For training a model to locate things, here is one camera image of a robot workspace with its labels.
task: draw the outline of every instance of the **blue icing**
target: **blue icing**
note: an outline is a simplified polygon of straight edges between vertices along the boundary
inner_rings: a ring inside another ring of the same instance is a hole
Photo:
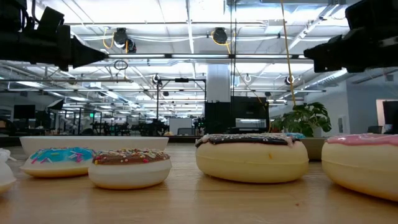
[[[82,147],[51,148],[35,152],[30,159],[36,159],[35,162],[81,162],[91,160],[94,153],[94,150]]]
[[[296,137],[297,139],[303,139],[305,138],[305,135],[303,135],[302,133],[284,133],[287,136],[293,136]]]

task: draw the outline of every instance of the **donut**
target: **donut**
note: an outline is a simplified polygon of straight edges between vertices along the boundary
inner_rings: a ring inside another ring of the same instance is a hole
[[[196,144],[205,174],[250,183],[296,180],[308,171],[305,146],[284,134],[211,134]]]
[[[16,181],[11,168],[6,164],[10,158],[10,151],[0,149],[0,194],[11,188]]]
[[[322,148],[322,167],[338,185],[398,201],[398,135],[329,138]]]
[[[94,156],[92,149],[81,147],[41,149],[21,167],[34,177],[73,177],[86,175]]]
[[[88,177],[104,189],[139,189],[163,182],[171,168],[164,151],[122,149],[99,153],[88,168]]]

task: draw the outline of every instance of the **white bowl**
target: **white bowl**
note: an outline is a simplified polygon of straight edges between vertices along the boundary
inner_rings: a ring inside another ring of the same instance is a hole
[[[39,149],[51,147],[88,147],[95,151],[148,148],[163,151],[169,141],[165,137],[129,136],[26,136],[19,139],[28,156]]]

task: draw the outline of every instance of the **pink icing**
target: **pink icing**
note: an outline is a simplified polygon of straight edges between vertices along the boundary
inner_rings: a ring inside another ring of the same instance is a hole
[[[344,144],[347,146],[390,144],[398,146],[398,134],[350,134],[335,136],[326,140],[329,144]]]

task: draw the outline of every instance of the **wooden tabletop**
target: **wooden tabletop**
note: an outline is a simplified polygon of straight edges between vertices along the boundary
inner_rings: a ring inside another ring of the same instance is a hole
[[[0,195],[0,223],[398,223],[398,203],[333,184],[319,162],[286,184],[243,184],[204,175],[192,144],[169,144],[173,169],[160,185],[103,190],[87,177],[35,179],[18,169],[26,159],[12,148],[18,181]]]

